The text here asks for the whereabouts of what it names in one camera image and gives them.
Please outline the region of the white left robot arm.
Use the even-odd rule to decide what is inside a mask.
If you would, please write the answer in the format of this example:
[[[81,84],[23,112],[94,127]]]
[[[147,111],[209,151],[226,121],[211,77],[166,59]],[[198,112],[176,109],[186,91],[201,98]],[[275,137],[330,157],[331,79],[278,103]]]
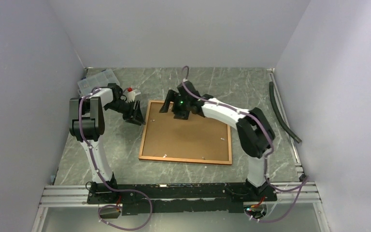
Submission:
[[[109,83],[69,102],[69,131],[84,148],[89,160],[92,171],[90,191],[100,190],[100,197],[107,203],[118,199],[119,189],[101,139],[105,132],[104,111],[120,113],[127,123],[144,125],[140,94],[138,89],[122,89],[116,83]]]

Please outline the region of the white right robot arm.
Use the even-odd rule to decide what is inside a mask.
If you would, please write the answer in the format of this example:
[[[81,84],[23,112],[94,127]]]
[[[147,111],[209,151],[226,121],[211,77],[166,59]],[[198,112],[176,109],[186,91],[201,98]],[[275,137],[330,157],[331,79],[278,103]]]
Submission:
[[[246,194],[253,201],[265,194],[268,185],[268,157],[274,151],[275,134],[264,113],[226,104],[212,95],[200,93],[188,80],[169,90],[160,113],[172,111],[175,119],[187,120],[189,114],[215,119],[236,129],[241,147],[248,155]]]

